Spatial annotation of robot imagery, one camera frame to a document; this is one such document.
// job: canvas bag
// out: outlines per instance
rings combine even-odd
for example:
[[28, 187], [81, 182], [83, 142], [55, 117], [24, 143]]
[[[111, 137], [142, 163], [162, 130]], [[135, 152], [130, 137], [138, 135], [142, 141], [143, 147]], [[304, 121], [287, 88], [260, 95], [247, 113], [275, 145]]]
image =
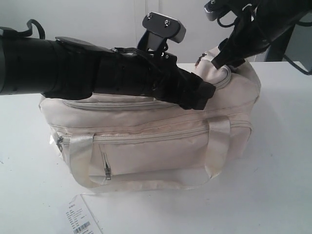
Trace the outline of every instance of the canvas bag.
[[216, 86], [203, 111], [150, 97], [44, 98], [39, 107], [74, 179], [109, 191], [191, 189], [198, 185], [147, 174], [204, 168], [207, 182], [227, 158], [241, 156], [261, 84], [248, 62], [234, 72], [227, 66], [216, 70], [211, 60], [217, 53], [217, 48], [206, 52], [193, 71]]

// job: bag handle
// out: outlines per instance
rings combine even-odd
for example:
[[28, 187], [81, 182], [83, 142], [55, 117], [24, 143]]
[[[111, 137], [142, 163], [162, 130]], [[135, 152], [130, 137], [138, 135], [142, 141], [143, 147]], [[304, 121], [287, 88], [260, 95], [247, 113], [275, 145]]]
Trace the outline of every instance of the bag handle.
[[69, 145], [69, 168], [76, 182], [86, 188], [103, 186], [105, 191], [141, 191], [156, 189], [182, 189], [189, 190], [202, 186], [211, 178], [220, 174], [226, 161], [230, 146], [231, 126], [227, 117], [214, 117], [208, 119], [209, 138], [205, 159], [207, 180], [196, 186], [187, 186], [175, 181], [146, 180], [127, 181], [115, 184], [100, 184], [89, 177], [89, 165], [92, 157], [93, 134], [73, 135]]

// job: white table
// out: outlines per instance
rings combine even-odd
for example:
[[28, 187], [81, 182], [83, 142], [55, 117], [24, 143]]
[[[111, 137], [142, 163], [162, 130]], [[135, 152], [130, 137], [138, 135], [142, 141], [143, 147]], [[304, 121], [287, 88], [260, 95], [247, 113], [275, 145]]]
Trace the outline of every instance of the white table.
[[[312, 77], [283, 62], [253, 66], [263, 88], [245, 156], [198, 190], [85, 196], [103, 233], [312, 232]], [[59, 207], [89, 193], [49, 145], [38, 101], [0, 97], [1, 234], [54, 234]]]

